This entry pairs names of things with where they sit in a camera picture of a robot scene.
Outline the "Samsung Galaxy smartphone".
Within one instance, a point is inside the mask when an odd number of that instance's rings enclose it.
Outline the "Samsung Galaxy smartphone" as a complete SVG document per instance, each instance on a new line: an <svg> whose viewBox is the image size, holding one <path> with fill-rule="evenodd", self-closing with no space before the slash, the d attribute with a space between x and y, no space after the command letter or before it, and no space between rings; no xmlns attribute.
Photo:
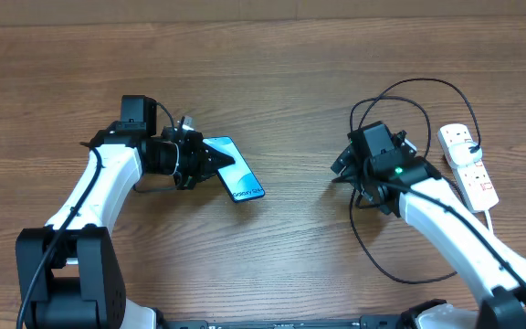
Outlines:
<svg viewBox="0 0 526 329"><path fill-rule="evenodd" d="M227 193L235 203L262 198L265 190L259 183L235 142L228 136L204 139L206 145L222 154L231 156L235 162L217 170Z"/></svg>

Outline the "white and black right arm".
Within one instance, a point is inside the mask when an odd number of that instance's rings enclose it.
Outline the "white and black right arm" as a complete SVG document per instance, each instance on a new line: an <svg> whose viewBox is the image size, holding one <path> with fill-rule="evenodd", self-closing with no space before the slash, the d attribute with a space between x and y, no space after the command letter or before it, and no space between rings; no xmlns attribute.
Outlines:
<svg viewBox="0 0 526 329"><path fill-rule="evenodd" d="M467 284L479 306L422 302L401 313L398 328L526 328L526 259L491 234L468 211L450 183L405 132L375 122L347 135L333 163L336 182L353 187L352 205L393 214L424 235Z"/></svg>

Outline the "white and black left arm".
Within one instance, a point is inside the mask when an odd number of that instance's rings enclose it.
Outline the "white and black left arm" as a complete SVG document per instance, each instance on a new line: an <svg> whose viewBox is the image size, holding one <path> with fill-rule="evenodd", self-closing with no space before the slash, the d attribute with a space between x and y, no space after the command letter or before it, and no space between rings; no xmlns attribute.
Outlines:
<svg viewBox="0 0 526 329"><path fill-rule="evenodd" d="M170 175L192 189L235 163L183 122L157 130L161 103L125 95L121 117L85 145L89 161L72 193L42 228L16 239L18 328L165 328L163 314L132 302L111 232L144 175Z"/></svg>

